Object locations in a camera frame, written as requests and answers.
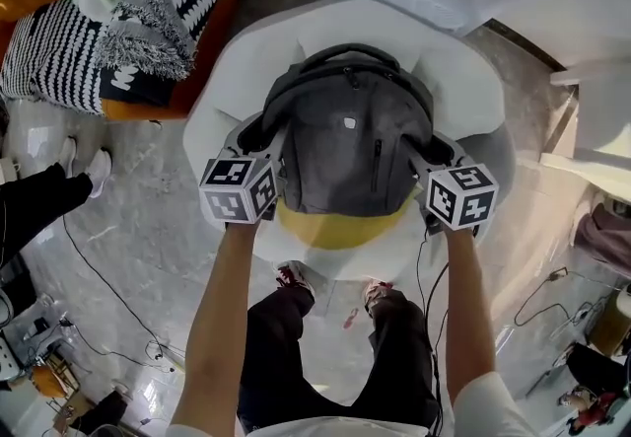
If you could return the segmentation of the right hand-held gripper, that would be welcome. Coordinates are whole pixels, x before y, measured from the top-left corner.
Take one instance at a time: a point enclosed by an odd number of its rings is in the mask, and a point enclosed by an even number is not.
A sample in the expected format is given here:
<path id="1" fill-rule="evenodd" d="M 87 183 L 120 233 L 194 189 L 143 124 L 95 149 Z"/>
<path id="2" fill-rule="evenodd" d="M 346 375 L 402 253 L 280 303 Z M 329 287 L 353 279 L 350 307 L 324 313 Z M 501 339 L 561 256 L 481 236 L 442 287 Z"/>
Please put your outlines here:
<path id="1" fill-rule="evenodd" d="M 423 145 L 410 138 L 408 158 L 420 192 L 420 213 L 431 235 L 444 228 L 477 230 L 493 216 L 499 184 L 457 142 L 435 133 Z"/>

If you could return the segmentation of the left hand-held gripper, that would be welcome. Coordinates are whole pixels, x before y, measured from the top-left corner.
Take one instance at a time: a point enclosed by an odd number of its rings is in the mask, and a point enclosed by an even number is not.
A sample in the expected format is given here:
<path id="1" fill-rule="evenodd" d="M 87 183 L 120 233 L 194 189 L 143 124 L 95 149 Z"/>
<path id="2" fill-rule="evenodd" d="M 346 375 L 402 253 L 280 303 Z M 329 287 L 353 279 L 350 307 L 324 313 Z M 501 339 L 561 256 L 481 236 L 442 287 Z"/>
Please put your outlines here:
<path id="1" fill-rule="evenodd" d="M 225 224 L 271 221 L 286 183 L 282 150 L 287 123 L 262 128 L 256 113 L 227 136 L 216 158 L 208 161 L 199 184 L 210 219 Z"/>

